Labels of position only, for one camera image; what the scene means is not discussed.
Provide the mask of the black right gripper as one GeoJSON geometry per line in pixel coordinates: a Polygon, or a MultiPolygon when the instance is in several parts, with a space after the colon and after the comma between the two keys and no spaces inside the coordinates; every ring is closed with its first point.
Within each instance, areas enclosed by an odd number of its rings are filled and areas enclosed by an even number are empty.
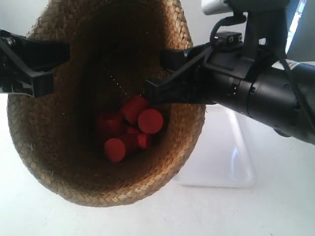
{"type": "Polygon", "coordinates": [[[188,49],[163,49],[160,65],[169,73],[163,80],[146,80],[146,97],[155,105],[245,105],[251,82],[251,62],[242,55],[242,34],[221,31],[210,43],[188,49]],[[183,73],[175,71],[181,67],[183,73]]]}

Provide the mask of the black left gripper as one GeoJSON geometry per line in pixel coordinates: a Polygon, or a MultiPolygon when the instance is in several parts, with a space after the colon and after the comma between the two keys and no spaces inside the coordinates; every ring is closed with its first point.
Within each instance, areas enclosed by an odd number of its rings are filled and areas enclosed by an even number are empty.
{"type": "Polygon", "coordinates": [[[0,30],[0,92],[42,97],[54,92],[51,70],[70,59],[70,45],[41,41],[0,30]]]}

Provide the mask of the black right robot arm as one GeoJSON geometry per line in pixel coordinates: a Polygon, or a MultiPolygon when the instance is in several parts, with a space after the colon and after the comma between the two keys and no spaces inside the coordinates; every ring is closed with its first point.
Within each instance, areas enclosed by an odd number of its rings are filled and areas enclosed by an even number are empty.
{"type": "Polygon", "coordinates": [[[185,50],[165,49],[163,80],[147,81],[155,104],[220,104],[272,127],[284,137],[315,142],[315,127],[303,113],[280,61],[259,46],[254,61],[242,56],[242,35],[222,31],[209,43],[185,50]]]}

